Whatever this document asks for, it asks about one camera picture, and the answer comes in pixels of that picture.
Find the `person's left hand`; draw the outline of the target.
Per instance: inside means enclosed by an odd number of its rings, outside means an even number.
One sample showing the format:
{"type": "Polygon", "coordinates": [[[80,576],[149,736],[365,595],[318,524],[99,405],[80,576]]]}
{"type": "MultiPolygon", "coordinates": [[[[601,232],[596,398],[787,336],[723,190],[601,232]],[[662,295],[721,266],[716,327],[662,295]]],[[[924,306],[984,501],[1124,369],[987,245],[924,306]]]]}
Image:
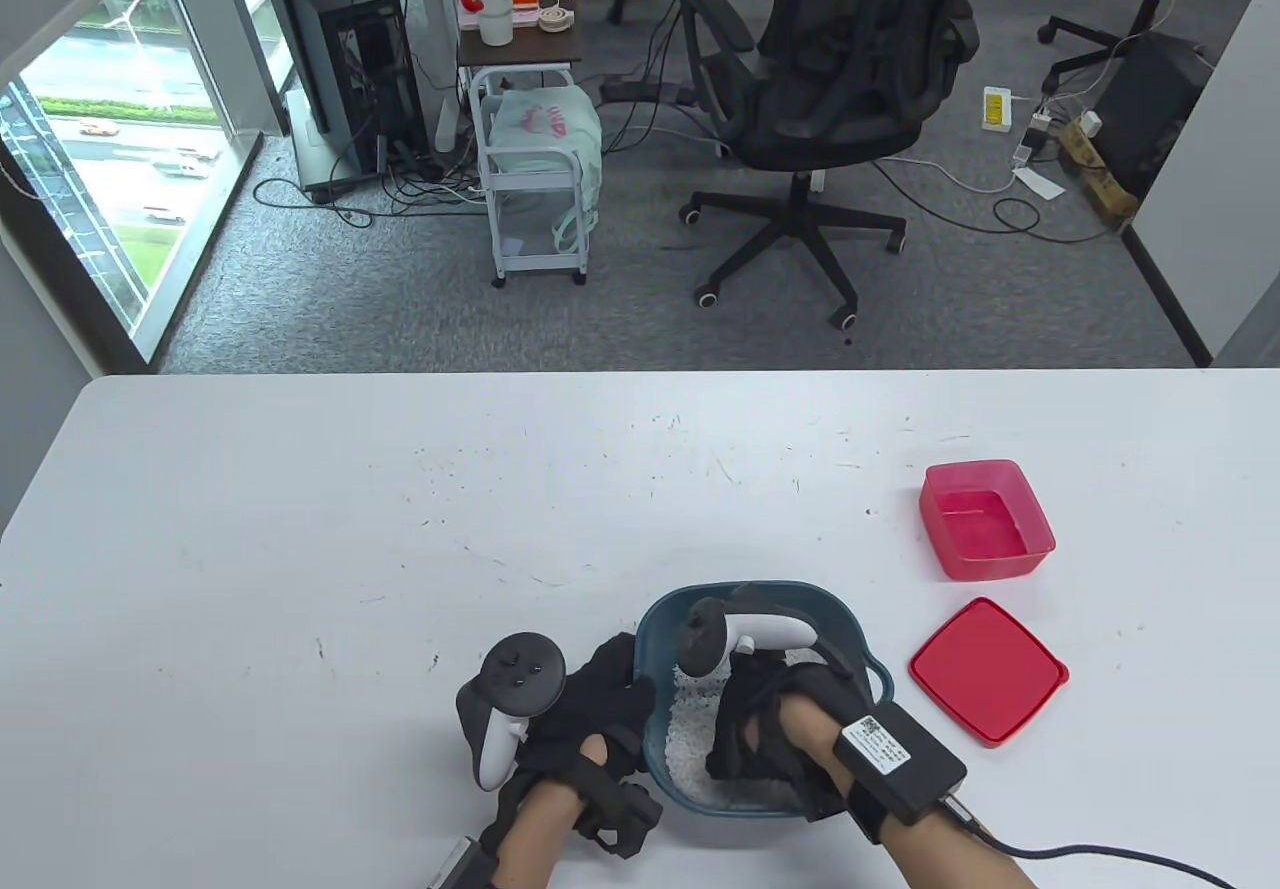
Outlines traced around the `person's left hand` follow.
{"type": "Polygon", "coordinates": [[[631,779],[646,769],[643,737],[657,705],[653,681],[634,675],[634,650],[632,634],[611,637],[531,721],[480,837],[495,886],[545,886],[575,833],[626,860],[657,826],[662,807],[631,779]]]}

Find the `person's right hand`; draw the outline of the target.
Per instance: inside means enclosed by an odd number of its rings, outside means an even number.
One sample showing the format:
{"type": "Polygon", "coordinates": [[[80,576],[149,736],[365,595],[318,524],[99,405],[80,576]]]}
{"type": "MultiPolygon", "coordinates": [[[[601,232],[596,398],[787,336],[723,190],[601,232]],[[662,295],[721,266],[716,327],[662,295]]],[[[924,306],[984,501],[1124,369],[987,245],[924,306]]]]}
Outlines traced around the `person's right hand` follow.
{"type": "Polygon", "coordinates": [[[782,654],[737,654],[707,771],[718,782],[785,783],[810,822],[841,814],[851,783],[831,774],[835,739],[874,700],[864,672],[846,677],[823,663],[790,664],[782,654]]]}

